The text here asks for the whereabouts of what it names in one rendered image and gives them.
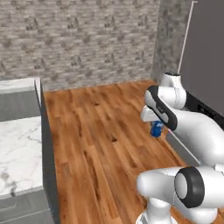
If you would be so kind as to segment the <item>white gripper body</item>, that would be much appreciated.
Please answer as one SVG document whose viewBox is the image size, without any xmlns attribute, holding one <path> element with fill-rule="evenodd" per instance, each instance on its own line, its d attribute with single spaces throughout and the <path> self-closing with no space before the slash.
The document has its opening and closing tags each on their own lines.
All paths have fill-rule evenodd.
<svg viewBox="0 0 224 224">
<path fill-rule="evenodd" d="M 148 106 L 144 105 L 140 118 L 142 119 L 143 122 L 149 123 L 149 122 L 155 122 L 159 121 L 159 118 L 157 115 L 154 113 L 153 110 L 151 110 Z"/>
</svg>

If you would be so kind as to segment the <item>grey marble-topped island counter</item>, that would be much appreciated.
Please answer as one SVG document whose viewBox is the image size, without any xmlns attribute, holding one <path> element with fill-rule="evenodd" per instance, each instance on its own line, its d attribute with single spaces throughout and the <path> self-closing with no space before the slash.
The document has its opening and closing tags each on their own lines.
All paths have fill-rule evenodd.
<svg viewBox="0 0 224 224">
<path fill-rule="evenodd" d="M 40 78 L 0 80 L 0 221 L 60 224 L 53 142 Z"/>
</svg>

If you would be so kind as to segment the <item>blue drink can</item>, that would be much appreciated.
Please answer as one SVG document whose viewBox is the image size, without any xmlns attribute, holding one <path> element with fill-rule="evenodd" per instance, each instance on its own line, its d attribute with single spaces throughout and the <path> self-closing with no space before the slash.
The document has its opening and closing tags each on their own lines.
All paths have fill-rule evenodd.
<svg viewBox="0 0 224 224">
<path fill-rule="evenodd" d="M 163 123 L 161 121 L 153 121 L 150 123 L 150 134 L 153 137 L 160 137 L 163 131 Z"/>
</svg>

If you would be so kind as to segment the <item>grey fridge lower panel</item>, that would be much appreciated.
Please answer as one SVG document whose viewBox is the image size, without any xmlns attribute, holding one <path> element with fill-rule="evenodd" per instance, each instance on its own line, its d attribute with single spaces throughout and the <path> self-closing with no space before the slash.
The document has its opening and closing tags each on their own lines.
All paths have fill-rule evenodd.
<svg viewBox="0 0 224 224">
<path fill-rule="evenodd" d="M 185 147 L 185 145 L 180 141 L 180 139 L 170 130 L 166 134 L 165 139 L 187 165 L 201 165 L 201 162 Z"/>
</svg>

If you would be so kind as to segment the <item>dark grey fridge door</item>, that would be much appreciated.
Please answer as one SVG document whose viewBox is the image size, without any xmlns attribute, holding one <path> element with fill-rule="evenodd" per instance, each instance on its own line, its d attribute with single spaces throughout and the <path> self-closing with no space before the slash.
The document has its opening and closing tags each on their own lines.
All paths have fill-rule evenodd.
<svg viewBox="0 0 224 224">
<path fill-rule="evenodd" d="M 198 0 L 180 74 L 185 90 L 224 116 L 224 0 Z"/>
</svg>

